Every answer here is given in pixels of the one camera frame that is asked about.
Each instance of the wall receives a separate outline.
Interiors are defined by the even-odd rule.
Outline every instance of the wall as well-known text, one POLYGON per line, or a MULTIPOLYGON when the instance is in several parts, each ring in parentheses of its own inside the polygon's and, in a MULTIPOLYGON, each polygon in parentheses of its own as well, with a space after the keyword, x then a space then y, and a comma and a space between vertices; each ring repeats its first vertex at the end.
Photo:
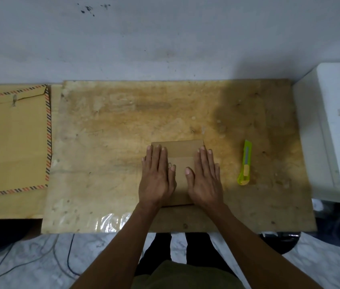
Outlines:
POLYGON ((298 79, 338 59, 340 0, 0 0, 0 83, 298 79))

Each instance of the person's left hand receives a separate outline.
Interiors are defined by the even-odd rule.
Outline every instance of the person's left hand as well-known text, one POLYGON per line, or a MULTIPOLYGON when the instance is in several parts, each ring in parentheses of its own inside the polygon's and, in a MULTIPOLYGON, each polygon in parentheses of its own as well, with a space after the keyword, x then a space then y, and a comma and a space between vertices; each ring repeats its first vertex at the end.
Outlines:
POLYGON ((149 209, 159 209, 175 190, 175 165, 167 166, 167 149, 160 145, 147 146, 142 158, 142 179, 139 184, 139 203, 149 209))

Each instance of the white marble tile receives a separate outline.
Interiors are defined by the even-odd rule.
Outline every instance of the white marble tile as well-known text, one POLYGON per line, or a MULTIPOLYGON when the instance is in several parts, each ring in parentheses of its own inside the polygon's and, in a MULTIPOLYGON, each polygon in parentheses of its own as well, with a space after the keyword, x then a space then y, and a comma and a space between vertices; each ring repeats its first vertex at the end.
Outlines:
MULTIPOLYGON (((83 272, 114 236, 115 233, 76 234, 70 254, 70 267, 78 273, 83 272)), ((57 235, 42 235, 32 240, 16 243, 0 266, 0 274, 16 265, 39 258, 43 253, 48 252, 56 237, 57 235)), ((154 233, 148 234, 144 250, 149 247, 154 237, 154 233)), ((210 233, 210 237, 220 255, 244 282, 244 285, 249 288, 243 273, 222 236, 219 233, 210 233)), ((59 236, 55 246, 57 260, 65 273, 59 268, 51 251, 40 260, 15 268, 0 277, 0 288, 69 288, 74 281, 74 277, 66 265, 71 238, 71 233, 62 234, 59 236)), ((186 262, 186 246, 186 238, 183 233, 172 234, 170 247, 174 261, 186 262)), ((0 260, 5 253, 6 251, 0 253, 0 260)), ((297 246, 291 252, 285 254, 284 257, 306 272, 324 289, 340 288, 339 247, 324 243, 303 233, 297 246)))

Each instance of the black pants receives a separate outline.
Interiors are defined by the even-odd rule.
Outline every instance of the black pants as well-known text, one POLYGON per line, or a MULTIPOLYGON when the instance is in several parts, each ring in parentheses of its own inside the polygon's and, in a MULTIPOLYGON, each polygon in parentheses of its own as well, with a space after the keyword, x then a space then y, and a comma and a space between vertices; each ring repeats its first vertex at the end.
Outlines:
MULTIPOLYGON (((235 273, 214 248, 209 234, 202 232, 185 234, 187 240, 186 260, 188 265, 217 268, 236 277, 235 273)), ((151 275, 163 261, 171 261, 170 242, 170 233, 157 233, 136 267, 134 276, 151 275)))

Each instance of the forearm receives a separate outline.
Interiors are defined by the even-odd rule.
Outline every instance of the forearm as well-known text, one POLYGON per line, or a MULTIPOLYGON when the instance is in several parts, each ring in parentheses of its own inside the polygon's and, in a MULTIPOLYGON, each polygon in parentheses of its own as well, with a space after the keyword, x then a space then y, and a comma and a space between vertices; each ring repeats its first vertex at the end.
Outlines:
POLYGON ((138 204, 124 227, 72 288, 130 288, 156 213, 156 209, 138 204))
POLYGON ((208 212, 208 215, 252 288, 321 288, 235 218, 226 205, 208 212))

